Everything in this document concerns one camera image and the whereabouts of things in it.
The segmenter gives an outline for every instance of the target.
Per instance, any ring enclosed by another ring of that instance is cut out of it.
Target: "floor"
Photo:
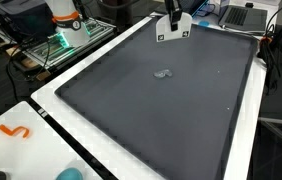
[[[102,15],[95,1],[83,0],[83,2],[90,4],[89,7],[94,16]],[[150,0],[142,0],[134,4],[132,8],[133,23],[137,22],[140,16],[146,16],[152,12],[157,5],[157,3],[151,3]],[[8,58],[0,54],[0,115],[16,104],[11,83],[5,72],[7,62]],[[13,73],[20,76],[19,72],[13,71]],[[28,101],[30,94],[44,84],[45,82],[16,82],[19,99]],[[282,143],[260,125],[258,125],[254,143],[249,179],[282,180]]]

